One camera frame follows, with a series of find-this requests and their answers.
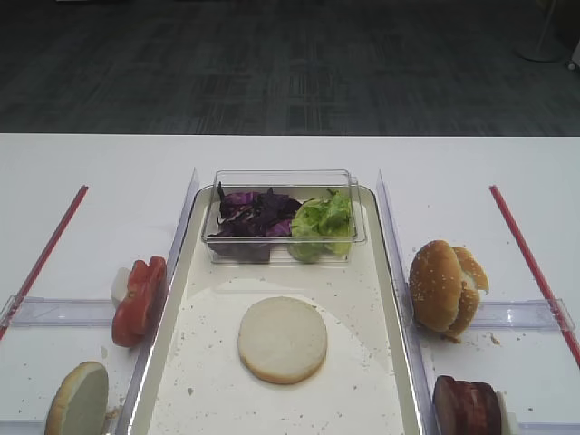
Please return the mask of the upright bun half left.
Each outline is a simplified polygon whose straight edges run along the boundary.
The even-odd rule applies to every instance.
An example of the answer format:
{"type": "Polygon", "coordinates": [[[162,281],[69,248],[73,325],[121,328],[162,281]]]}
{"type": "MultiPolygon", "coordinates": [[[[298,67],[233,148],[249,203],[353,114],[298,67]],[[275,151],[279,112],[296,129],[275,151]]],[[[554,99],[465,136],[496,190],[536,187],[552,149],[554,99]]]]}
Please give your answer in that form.
{"type": "Polygon", "coordinates": [[[101,434],[109,376],[100,362],[82,362],[63,379],[45,420],[44,434],[101,434]]]}

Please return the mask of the metal serving tray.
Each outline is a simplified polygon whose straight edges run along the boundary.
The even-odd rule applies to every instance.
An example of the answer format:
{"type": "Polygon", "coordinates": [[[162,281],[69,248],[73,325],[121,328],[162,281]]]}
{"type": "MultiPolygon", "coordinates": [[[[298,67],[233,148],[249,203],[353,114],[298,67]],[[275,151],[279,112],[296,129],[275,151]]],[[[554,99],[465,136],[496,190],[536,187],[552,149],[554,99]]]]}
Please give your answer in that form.
{"type": "Polygon", "coordinates": [[[167,303],[124,434],[415,434],[419,430],[376,202],[356,207],[367,238],[344,263],[216,264],[202,233],[211,191],[194,197],[167,303]],[[240,361],[254,303],[301,299],[323,317],[322,368],[274,385],[240,361]]]}

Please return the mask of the sesame bun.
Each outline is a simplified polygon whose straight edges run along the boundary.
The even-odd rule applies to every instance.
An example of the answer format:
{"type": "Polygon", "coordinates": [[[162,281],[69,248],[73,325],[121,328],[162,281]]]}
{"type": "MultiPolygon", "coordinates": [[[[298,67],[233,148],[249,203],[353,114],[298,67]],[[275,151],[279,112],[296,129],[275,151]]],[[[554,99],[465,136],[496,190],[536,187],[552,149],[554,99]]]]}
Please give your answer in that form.
{"type": "Polygon", "coordinates": [[[479,309],[480,291],[486,294],[489,291],[488,278],[479,262],[465,247],[454,246],[454,253],[461,267],[461,295],[459,298],[458,314],[446,332],[448,337],[458,339],[469,327],[479,309]]]}
{"type": "Polygon", "coordinates": [[[459,312],[460,272],[459,260],[444,240],[431,241],[416,253],[409,289],[419,323],[438,333],[449,330],[459,312]]]}

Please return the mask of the tomato slice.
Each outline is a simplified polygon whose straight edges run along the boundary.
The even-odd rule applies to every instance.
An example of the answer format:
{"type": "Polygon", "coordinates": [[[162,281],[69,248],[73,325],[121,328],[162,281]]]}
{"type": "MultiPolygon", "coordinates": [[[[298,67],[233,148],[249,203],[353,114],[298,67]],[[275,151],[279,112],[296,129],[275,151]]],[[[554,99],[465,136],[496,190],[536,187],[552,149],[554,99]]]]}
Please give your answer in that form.
{"type": "Polygon", "coordinates": [[[144,335],[150,323],[150,312],[160,286],[165,282],[166,261],[152,256],[149,263],[137,260],[130,272],[127,299],[130,328],[134,334],[144,335]]]}
{"type": "Polygon", "coordinates": [[[122,268],[115,276],[111,288],[111,300],[115,305],[111,338],[121,347],[137,345],[150,327],[150,310],[155,286],[149,279],[130,283],[130,272],[122,268]]]}

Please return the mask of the left clear vertical divider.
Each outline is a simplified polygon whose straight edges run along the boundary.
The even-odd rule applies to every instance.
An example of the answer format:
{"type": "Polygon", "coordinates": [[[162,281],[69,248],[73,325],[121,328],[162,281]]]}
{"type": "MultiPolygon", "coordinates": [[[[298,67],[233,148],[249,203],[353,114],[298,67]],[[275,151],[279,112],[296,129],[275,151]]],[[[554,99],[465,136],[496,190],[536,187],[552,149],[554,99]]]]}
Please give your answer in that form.
{"type": "Polygon", "coordinates": [[[171,342],[171,332],[168,328],[175,322],[175,315],[172,313],[173,309],[168,300],[179,256],[187,237],[191,211],[198,189],[198,173],[193,171],[167,258],[165,281],[155,300],[153,325],[140,347],[124,405],[112,430],[114,434],[147,434],[149,432],[171,342]]]}

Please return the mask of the bottom bun on tray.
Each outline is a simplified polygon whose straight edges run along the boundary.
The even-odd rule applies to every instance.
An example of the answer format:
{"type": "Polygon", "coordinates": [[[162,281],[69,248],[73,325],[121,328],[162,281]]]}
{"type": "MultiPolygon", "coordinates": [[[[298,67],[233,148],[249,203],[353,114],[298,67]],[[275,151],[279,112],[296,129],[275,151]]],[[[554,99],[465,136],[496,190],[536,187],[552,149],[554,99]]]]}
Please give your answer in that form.
{"type": "Polygon", "coordinates": [[[323,365],[328,333],[323,317],[307,302],[278,296],[252,304],[237,337],[241,362],[258,379],[295,384],[323,365]]]}

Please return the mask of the clear patty rail holder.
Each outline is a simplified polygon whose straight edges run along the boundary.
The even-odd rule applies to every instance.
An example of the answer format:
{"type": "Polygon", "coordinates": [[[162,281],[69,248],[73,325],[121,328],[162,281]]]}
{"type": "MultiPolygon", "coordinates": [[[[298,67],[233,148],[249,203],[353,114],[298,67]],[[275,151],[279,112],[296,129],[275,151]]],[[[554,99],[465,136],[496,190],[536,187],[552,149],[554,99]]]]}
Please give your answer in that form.
{"type": "Polygon", "coordinates": [[[580,433],[578,423],[562,422],[521,422],[514,412],[509,415],[517,424],[517,434],[529,435],[576,435],[580,433]]]}

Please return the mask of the clear bun rail left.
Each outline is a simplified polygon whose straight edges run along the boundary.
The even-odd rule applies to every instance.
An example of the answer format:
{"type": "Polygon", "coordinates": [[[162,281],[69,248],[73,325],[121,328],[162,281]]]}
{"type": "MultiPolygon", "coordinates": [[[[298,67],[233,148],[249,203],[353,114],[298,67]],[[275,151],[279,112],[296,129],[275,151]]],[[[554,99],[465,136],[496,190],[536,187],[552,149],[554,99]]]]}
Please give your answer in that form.
{"type": "Polygon", "coordinates": [[[30,420],[1,420],[0,435],[43,435],[44,423],[30,420]]]}

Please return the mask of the clear bun rail right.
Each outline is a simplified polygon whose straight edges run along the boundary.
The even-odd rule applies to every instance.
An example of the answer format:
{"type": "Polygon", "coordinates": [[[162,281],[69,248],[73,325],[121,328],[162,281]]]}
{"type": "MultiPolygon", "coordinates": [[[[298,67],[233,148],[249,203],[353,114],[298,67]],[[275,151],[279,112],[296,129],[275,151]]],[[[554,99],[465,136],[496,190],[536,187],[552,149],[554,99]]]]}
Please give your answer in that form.
{"type": "Polygon", "coordinates": [[[573,332],[575,323],[561,299],[482,302],[469,329],[573,332]]]}

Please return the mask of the front tomato slice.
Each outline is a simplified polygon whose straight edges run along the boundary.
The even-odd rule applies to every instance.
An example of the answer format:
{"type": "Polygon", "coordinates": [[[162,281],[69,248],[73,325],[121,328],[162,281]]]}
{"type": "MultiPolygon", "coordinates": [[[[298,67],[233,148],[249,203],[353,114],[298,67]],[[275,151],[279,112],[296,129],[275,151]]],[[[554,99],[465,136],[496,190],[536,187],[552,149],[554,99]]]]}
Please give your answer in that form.
{"type": "Polygon", "coordinates": [[[137,345],[150,327],[150,310],[155,286],[149,279],[130,283],[130,272],[122,268],[115,276],[111,288],[111,300],[115,305],[111,338],[121,347],[137,345]]]}

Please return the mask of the clear tomato rail holder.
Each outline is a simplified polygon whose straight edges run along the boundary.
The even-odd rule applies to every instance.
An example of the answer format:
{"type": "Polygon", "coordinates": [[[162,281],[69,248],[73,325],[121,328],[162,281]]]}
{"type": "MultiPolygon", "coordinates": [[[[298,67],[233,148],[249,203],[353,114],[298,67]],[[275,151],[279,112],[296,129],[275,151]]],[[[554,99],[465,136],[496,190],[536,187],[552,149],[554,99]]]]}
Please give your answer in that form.
{"type": "Polygon", "coordinates": [[[115,307],[109,299],[54,299],[12,295],[1,310],[1,326],[111,326],[114,313],[115,307]]]}

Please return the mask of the rear tomato slice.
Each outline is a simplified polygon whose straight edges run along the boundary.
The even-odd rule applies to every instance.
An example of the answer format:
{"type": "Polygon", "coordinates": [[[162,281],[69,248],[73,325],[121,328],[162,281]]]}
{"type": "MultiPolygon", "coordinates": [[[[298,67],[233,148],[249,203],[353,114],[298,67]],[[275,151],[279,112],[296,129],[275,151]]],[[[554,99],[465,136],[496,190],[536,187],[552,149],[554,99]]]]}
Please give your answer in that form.
{"type": "Polygon", "coordinates": [[[137,260],[130,272],[127,299],[130,328],[134,334],[144,335],[150,323],[150,312],[160,286],[165,282],[166,261],[152,256],[149,263],[137,260]]]}

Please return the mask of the green lettuce pile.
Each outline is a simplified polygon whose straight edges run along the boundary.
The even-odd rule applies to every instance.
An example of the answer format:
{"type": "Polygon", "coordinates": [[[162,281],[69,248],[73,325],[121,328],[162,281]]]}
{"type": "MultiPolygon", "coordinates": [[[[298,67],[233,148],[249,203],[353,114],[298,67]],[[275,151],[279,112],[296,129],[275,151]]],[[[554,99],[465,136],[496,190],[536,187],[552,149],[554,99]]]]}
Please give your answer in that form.
{"type": "MultiPolygon", "coordinates": [[[[351,200],[339,191],[328,189],[329,198],[307,200],[291,222],[293,237],[351,237],[353,235],[351,200]]],[[[347,256],[351,242],[295,243],[289,254],[304,263],[315,263],[323,254],[347,256]]]]}

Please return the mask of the clear vertical divider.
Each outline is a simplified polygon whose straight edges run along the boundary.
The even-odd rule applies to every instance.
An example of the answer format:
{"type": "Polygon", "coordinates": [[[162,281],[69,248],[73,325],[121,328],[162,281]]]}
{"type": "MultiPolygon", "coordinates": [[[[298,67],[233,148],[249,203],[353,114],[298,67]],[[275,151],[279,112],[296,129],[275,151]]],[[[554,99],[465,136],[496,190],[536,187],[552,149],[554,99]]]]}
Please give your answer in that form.
{"type": "Polygon", "coordinates": [[[407,372],[410,378],[415,420],[418,423],[419,434],[439,434],[440,430],[433,408],[432,394],[421,352],[419,331],[413,318],[411,293],[401,259],[401,247],[392,211],[392,202],[381,171],[378,173],[376,191],[383,225],[383,236],[391,269],[391,280],[398,310],[407,372]]]}
{"type": "Polygon", "coordinates": [[[191,211],[198,189],[198,173],[193,171],[167,258],[165,281],[155,300],[153,325],[140,347],[124,405],[112,430],[114,434],[147,434],[149,432],[171,342],[171,332],[168,328],[175,322],[175,315],[172,313],[173,309],[168,300],[179,256],[187,237],[191,211]]]}

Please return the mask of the purple cabbage leaves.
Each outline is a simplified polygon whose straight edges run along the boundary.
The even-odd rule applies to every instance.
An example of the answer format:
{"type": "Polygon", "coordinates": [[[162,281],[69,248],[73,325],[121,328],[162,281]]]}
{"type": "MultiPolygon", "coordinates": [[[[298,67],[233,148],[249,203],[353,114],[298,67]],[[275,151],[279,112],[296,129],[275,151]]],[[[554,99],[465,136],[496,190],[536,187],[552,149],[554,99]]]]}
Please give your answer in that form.
{"type": "Polygon", "coordinates": [[[289,237],[291,223],[302,206],[298,200],[276,194],[272,188],[266,193],[226,194],[218,183],[217,193],[220,198],[219,232],[214,237],[289,237]]]}

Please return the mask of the white patty stopper block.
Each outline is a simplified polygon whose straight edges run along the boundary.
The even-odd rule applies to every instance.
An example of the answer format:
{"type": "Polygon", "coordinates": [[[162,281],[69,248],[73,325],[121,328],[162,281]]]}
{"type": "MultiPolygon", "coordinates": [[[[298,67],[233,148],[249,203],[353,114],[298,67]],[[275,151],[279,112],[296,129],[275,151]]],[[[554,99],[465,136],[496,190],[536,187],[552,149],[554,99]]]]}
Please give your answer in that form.
{"type": "Polygon", "coordinates": [[[501,413],[501,434],[502,435],[519,435],[519,424],[516,414],[508,410],[507,402],[501,391],[497,391],[498,403],[501,413]]]}

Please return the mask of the right clear vertical divider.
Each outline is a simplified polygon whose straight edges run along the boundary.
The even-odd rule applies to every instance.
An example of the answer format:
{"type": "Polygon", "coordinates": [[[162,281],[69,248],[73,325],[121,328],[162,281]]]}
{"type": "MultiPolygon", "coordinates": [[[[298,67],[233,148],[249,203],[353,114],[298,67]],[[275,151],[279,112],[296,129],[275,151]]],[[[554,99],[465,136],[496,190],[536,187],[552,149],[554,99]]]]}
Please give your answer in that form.
{"type": "Polygon", "coordinates": [[[407,372],[410,378],[415,420],[418,423],[419,434],[439,434],[440,430],[433,408],[432,394],[421,352],[419,331],[413,318],[411,293],[401,259],[401,247],[392,211],[392,202],[381,171],[378,173],[376,191],[383,225],[383,236],[391,269],[391,280],[398,310],[407,372]]]}

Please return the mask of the front sesame bun top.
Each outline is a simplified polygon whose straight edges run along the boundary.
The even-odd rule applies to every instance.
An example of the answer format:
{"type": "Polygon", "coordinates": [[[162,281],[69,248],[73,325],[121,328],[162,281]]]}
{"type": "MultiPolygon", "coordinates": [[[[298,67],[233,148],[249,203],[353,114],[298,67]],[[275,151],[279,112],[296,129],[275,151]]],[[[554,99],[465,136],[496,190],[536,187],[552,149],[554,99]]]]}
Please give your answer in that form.
{"type": "Polygon", "coordinates": [[[444,240],[431,241],[416,253],[409,289],[419,323],[438,333],[449,330],[459,312],[460,272],[459,260],[444,240]]]}

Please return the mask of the rear sesame bun top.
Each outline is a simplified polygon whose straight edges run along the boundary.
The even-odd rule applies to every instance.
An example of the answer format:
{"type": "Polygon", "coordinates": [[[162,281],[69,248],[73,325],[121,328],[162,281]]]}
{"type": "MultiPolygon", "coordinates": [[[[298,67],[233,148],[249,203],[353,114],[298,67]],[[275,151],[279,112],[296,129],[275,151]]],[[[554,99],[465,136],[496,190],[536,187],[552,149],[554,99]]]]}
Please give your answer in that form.
{"type": "Polygon", "coordinates": [[[469,327],[479,309],[480,291],[486,294],[489,291],[488,278],[479,262],[465,247],[454,246],[454,253],[461,267],[461,295],[459,298],[458,314],[446,332],[448,337],[458,339],[469,327]]]}

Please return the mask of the clear plastic salad container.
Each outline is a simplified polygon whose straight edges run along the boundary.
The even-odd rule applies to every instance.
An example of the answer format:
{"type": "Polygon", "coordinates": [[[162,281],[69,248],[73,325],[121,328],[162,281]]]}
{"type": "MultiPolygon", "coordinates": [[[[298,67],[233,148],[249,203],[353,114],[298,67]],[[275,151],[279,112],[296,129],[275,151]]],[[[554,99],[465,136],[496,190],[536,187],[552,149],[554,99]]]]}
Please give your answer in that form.
{"type": "Polygon", "coordinates": [[[209,191],[201,239],[216,264],[322,264],[345,263],[352,257],[354,247],[366,239],[363,205],[358,180],[345,169],[321,170],[221,170],[216,173],[209,191]],[[353,235],[351,237],[214,237],[219,232],[220,198],[218,183],[226,194],[235,192],[266,193],[272,188],[302,203],[312,198],[329,198],[328,189],[336,190],[351,200],[353,235]],[[294,259],[288,246],[295,243],[351,242],[347,256],[323,254],[315,263],[294,259]]]}

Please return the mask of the white tomato stopper block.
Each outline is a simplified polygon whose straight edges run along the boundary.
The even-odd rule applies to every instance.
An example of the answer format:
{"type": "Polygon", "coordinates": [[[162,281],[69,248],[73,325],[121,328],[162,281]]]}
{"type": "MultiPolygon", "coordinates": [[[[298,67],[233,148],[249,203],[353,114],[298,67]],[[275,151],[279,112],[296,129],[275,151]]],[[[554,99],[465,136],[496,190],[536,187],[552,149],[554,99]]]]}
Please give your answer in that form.
{"type": "Polygon", "coordinates": [[[118,306],[127,294],[127,286],[131,271],[122,267],[118,270],[111,285],[111,300],[115,306],[118,306]]]}

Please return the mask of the clear bun rail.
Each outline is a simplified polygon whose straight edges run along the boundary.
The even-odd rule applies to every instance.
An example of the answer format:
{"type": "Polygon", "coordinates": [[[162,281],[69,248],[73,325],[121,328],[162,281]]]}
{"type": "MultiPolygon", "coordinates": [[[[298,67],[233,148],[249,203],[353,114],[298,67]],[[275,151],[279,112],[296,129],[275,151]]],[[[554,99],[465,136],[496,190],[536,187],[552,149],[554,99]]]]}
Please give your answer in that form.
{"type": "Polygon", "coordinates": [[[573,332],[575,323],[561,299],[482,302],[469,329],[573,332]]]}
{"type": "Polygon", "coordinates": [[[1,420],[0,435],[43,435],[44,423],[30,420],[1,420]]]}

